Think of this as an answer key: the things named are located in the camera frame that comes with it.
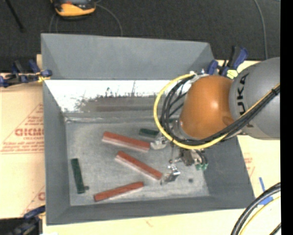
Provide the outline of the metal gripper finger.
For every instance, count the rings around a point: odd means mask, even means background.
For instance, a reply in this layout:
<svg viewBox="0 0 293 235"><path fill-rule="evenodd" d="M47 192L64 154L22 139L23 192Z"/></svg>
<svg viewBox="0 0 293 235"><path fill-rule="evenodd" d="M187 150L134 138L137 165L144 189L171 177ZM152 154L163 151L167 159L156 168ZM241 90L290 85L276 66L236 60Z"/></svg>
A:
<svg viewBox="0 0 293 235"><path fill-rule="evenodd" d="M179 176L180 176L180 171L178 170L178 168L173 164L168 165L163 172L163 175L160 180L160 184L165 185L165 184L174 182Z"/></svg>
<svg viewBox="0 0 293 235"><path fill-rule="evenodd" d="M156 138L154 141L150 143L150 148L153 150L160 150L164 149L167 146L167 139L166 137L159 137Z"/></svg>

